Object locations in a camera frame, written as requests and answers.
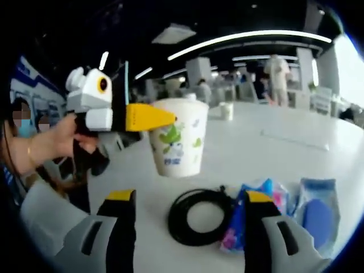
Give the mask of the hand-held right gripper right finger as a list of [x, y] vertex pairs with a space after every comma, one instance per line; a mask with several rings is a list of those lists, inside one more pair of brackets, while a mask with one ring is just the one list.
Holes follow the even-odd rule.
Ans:
[[262, 192], [245, 191], [245, 272], [324, 272], [331, 259]]

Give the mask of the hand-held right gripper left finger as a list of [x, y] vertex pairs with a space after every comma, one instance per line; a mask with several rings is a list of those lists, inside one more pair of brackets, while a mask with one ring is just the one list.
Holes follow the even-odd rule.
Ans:
[[136, 190], [112, 191], [73, 227], [55, 256], [57, 272], [133, 272]]

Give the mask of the person's left hand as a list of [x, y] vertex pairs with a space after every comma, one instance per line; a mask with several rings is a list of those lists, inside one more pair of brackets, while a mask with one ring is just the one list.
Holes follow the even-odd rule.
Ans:
[[97, 147], [98, 138], [76, 133], [76, 115], [68, 114], [54, 127], [36, 134], [29, 141], [27, 154], [33, 166], [47, 160], [73, 156], [73, 143], [89, 154]]

